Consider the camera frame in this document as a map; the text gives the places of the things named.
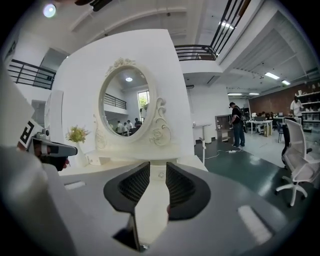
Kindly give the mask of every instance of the white vanity mirror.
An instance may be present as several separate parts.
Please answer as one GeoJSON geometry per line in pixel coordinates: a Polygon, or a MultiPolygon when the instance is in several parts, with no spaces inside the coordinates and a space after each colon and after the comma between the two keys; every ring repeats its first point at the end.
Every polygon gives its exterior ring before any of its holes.
{"type": "Polygon", "coordinates": [[[148,119],[150,92],[145,75],[135,66],[122,66],[107,75],[103,96],[104,121],[115,135],[130,137],[148,119]]]}

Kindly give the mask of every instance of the white wall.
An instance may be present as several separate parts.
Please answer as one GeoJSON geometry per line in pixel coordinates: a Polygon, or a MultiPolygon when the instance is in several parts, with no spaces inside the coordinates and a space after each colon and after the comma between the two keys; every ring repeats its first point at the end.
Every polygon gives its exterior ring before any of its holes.
{"type": "Polygon", "coordinates": [[[13,59],[39,67],[49,47],[50,44],[40,36],[22,30],[13,59]]]}
{"type": "Polygon", "coordinates": [[[240,109],[249,108],[249,100],[247,98],[229,97],[229,103],[234,102],[240,109]]]}
{"type": "Polygon", "coordinates": [[[42,88],[34,87],[31,85],[17,83],[16,86],[18,87],[19,91],[22,93],[23,97],[25,97],[25,99],[30,104],[32,100],[46,102],[51,93],[51,90],[42,89],[42,88]]]}
{"type": "Polygon", "coordinates": [[[113,97],[116,97],[116,98],[118,98],[120,100],[125,101],[126,99],[125,99],[124,93],[122,92],[122,89],[123,88],[122,88],[121,84],[118,82],[118,79],[113,78],[110,81],[108,87],[106,88],[105,93],[109,94],[109,95],[111,95],[113,97]]]}
{"type": "MultiPolygon", "coordinates": [[[[213,84],[210,87],[195,85],[188,91],[192,122],[195,122],[196,125],[211,124],[209,128],[211,137],[217,138],[215,116],[231,113],[226,86],[224,84],[213,84]]],[[[193,136],[196,140],[203,137],[202,128],[193,128],[193,136]]]]}
{"type": "MultiPolygon", "coordinates": [[[[118,152],[122,157],[130,157],[129,154],[134,153],[137,157],[148,159],[161,158],[166,154],[172,157],[173,151],[176,156],[194,155],[186,84],[175,47],[164,29],[111,35],[86,45],[63,61],[54,81],[55,89],[64,92],[63,132],[67,133],[68,128],[74,125],[85,126],[91,133],[81,148],[84,152],[96,148],[95,133],[92,132],[96,129],[93,114],[98,115],[99,92],[106,72],[119,58],[134,60],[145,66],[154,77],[157,95],[166,101],[165,118],[171,131],[171,143],[168,147],[156,146],[150,143],[150,135],[146,134],[132,143],[134,152],[126,146],[128,155],[125,155],[122,145],[111,144],[110,141],[107,141],[107,149],[112,145],[113,154],[118,152]]],[[[111,136],[107,131],[104,134],[107,140],[111,136]]]]}

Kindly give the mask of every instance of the office worker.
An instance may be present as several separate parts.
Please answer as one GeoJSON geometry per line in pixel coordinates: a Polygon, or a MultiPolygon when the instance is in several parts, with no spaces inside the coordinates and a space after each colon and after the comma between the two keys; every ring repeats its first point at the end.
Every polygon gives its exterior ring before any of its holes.
{"type": "Polygon", "coordinates": [[[245,146],[245,133],[243,128],[243,121],[241,121],[242,117],[242,111],[241,109],[234,103],[231,102],[229,104],[229,108],[232,108],[232,118],[230,121],[230,125],[233,125],[233,134],[234,134],[234,144],[233,146],[239,147],[239,141],[240,146],[245,146]]]}
{"type": "Polygon", "coordinates": [[[142,126],[142,122],[139,121],[138,118],[135,118],[134,120],[135,120],[134,127],[135,127],[137,130],[139,130],[139,128],[142,126]]]}
{"type": "Polygon", "coordinates": [[[302,113],[301,111],[303,110],[301,101],[298,100],[297,96],[294,96],[293,101],[291,102],[290,105],[290,113],[293,114],[294,117],[301,118],[301,125],[302,127],[304,126],[303,119],[302,119],[302,113]]]}
{"type": "Polygon", "coordinates": [[[123,133],[123,124],[122,123],[120,123],[120,121],[118,121],[118,125],[117,125],[117,127],[116,127],[116,133],[117,134],[119,134],[119,135],[122,135],[122,133],[123,133]]]}

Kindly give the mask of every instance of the ornate mirror frame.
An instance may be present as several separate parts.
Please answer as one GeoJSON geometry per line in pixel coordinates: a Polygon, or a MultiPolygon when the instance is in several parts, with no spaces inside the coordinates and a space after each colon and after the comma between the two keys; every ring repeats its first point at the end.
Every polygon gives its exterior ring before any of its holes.
{"type": "Polygon", "coordinates": [[[105,74],[105,77],[106,78],[101,86],[101,89],[98,95],[98,100],[96,102],[98,102],[97,121],[98,123],[101,124],[101,126],[99,124],[98,126],[103,127],[104,128],[103,133],[107,134],[106,143],[108,144],[108,141],[112,141],[118,144],[128,144],[128,143],[132,143],[139,140],[143,135],[145,136],[148,135],[150,126],[152,125],[155,117],[157,100],[158,100],[158,95],[156,90],[156,79],[154,78],[152,73],[144,65],[140,63],[136,63],[134,60],[130,60],[128,58],[126,59],[119,58],[114,62],[113,66],[109,67],[108,71],[105,74]],[[118,74],[120,71],[123,71],[127,68],[138,69],[144,75],[147,85],[149,87],[150,103],[146,110],[147,118],[145,119],[145,121],[143,122],[143,125],[139,128],[139,130],[136,131],[131,136],[121,136],[121,135],[118,135],[116,132],[114,132],[109,126],[109,124],[107,123],[107,119],[105,118],[104,97],[105,97],[107,87],[111,82],[111,80],[115,77],[116,74],[118,74]]]}

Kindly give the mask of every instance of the flower vase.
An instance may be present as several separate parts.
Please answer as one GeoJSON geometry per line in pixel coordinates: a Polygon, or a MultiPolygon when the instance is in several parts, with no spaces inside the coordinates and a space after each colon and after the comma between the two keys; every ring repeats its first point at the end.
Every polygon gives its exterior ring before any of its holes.
{"type": "Polygon", "coordinates": [[[84,154],[80,147],[79,142],[75,142],[75,147],[78,149],[78,153],[75,155],[75,162],[78,167],[85,167],[88,165],[89,161],[87,156],[84,154]]]}

